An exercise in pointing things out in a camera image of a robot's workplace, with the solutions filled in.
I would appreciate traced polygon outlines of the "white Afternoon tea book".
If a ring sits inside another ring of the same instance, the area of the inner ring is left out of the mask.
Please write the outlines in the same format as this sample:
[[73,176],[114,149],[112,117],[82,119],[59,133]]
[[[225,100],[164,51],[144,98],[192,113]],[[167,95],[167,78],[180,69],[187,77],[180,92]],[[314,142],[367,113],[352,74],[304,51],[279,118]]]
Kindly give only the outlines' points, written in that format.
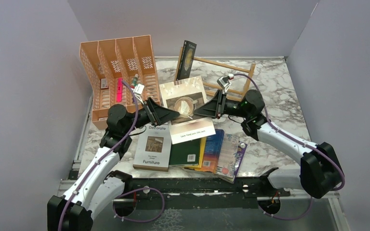
[[168,122],[172,144],[215,134],[212,119],[195,114],[208,102],[201,76],[160,84],[159,89],[163,106],[179,113]]

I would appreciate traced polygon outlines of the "white Decorate Furniture book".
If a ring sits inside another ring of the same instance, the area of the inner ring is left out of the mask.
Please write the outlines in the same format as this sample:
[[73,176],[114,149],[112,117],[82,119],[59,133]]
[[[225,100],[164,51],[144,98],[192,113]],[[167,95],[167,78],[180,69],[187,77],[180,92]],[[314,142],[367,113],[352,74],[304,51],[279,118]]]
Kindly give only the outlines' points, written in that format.
[[146,125],[146,131],[139,135],[133,160],[133,168],[167,172],[172,140],[168,124]]

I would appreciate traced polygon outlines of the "dark green book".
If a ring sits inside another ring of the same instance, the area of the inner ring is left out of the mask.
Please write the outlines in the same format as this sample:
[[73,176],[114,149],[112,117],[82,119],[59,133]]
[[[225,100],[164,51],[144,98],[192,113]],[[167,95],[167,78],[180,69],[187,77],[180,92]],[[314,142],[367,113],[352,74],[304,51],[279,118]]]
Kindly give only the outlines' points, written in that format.
[[199,165],[201,142],[204,139],[195,139],[173,144],[169,159],[169,166],[196,167]]

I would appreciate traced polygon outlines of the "black Moon and Sixpence book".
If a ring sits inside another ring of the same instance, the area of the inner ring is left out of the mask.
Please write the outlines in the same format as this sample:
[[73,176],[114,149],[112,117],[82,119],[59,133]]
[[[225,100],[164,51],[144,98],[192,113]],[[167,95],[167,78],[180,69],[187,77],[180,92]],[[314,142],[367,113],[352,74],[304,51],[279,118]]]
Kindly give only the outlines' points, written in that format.
[[182,80],[190,77],[196,47],[197,45],[195,43],[188,40],[184,41],[175,80]]

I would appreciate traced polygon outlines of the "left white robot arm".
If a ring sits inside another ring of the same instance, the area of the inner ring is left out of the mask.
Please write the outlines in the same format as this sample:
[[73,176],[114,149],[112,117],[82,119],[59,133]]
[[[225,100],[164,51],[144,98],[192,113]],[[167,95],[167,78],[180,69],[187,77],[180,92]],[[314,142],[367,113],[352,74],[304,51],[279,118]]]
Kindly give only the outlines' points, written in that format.
[[94,159],[81,176],[61,196],[47,203],[49,231],[90,231],[98,214],[116,197],[132,193],[131,175],[119,172],[107,178],[127,152],[135,128],[159,126],[179,117],[179,112],[158,105],[148,98],[142,108],[129,113],[122,104],[109,108],[107,128]]

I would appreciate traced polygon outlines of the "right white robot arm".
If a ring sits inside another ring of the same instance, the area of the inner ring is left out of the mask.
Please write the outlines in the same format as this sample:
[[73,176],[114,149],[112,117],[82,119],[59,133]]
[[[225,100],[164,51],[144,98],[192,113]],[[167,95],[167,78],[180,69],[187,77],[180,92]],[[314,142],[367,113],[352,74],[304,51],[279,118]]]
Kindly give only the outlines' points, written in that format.
[[278,189],[289,188],[306,191],[320,199],[330,191],[337,191],[345,185],[345,176],[334,148],[323,142],[306,141],[274,125],[263,115],[265,103],[261,93],[248,90],[238,102],[228,100],[222,90],[194,111],[196,115],[220,118],[222,115],[242,117],[243,132],[256,141],[269,144],[294,160],[297,169],[275,169],[264,174],[259,182],[259,191],[266,196]]

